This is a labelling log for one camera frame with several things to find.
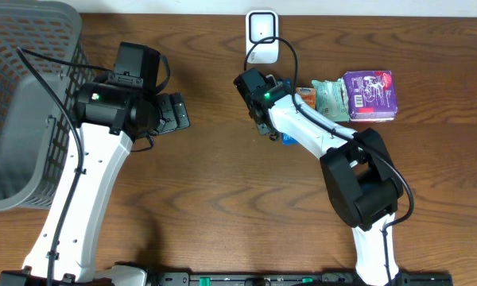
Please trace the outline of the blue biscuit packet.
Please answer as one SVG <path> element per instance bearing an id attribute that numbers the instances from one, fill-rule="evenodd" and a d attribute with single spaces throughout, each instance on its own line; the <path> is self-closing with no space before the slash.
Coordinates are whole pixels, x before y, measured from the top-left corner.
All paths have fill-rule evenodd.
<path id="1" fill-rule="evenodd" d="M 279 79 L 277 82 L 278 83 L 283 83 L 285 86 L 287 86 L 288 89 L 292 90 L 290 79 Z M 288 134 L 283 133 L 282 134 L 282 144 L 283 145 L 298 145 L 299 142 L 297 140 L 295 140 L 293 137 L 290 137 Z"/>

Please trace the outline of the orange tissue packet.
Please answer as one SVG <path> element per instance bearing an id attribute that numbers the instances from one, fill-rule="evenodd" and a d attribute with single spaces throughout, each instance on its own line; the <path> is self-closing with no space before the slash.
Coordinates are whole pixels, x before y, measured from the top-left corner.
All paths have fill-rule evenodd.
<path id="1" fill-rule="evenodd" d="M 296 92 L 311 108 L 316 108 L 316 90 L 309 87 L 297 87 Z"/>

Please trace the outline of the teal wet wipes packet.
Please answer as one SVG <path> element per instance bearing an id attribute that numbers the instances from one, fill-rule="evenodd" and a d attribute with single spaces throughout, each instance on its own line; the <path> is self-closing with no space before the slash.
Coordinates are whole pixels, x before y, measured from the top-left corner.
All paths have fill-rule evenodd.
<path id="1" fill-rule="evenodd" d="M 348 95 L 343 78 L 336 81 L 313 80 L 316 90 L 316 110 L 333 122 L 348 122 Z"/>

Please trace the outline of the purple snack packet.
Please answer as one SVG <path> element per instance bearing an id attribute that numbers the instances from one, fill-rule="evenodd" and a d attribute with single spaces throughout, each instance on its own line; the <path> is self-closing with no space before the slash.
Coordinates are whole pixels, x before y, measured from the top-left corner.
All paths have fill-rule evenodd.
<path id="1" fill-rule="evenodd" d="M 351 122 L 388 122 L 398 113 L 391 71 L 348 71 L 343 75 Z"/>

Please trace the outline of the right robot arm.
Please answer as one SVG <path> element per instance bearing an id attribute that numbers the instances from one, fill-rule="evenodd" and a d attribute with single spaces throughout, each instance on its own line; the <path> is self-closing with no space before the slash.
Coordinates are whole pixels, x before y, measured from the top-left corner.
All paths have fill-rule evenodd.
<path id="1" fill-rule="evenodd" d="M 352 229 L 359 278 L 368 285 L 392 283 L 399 268 L 389 228 L 403 190 L 381 136 L 330 121 L 256 68 L 234 85 L 261 134 L 286 134 L 319 160 L 330 203 Z"/>

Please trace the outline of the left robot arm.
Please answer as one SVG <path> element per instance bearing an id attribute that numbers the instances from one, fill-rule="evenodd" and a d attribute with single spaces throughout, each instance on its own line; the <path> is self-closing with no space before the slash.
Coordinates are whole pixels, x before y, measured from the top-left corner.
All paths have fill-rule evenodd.
<path id="1" fill-rule="evenodd" d="M 18 271 L 0 285 L 149 285 L 148 269 L 117 263 L 95 270 L 95 252 L 111 190 L 138 138 L 189 127 L 181 94 L 157 82 L 166 57 L 145 45 L 122 42 L 114 70 L 74 92 L 64 168 L 40 237 Z"/>

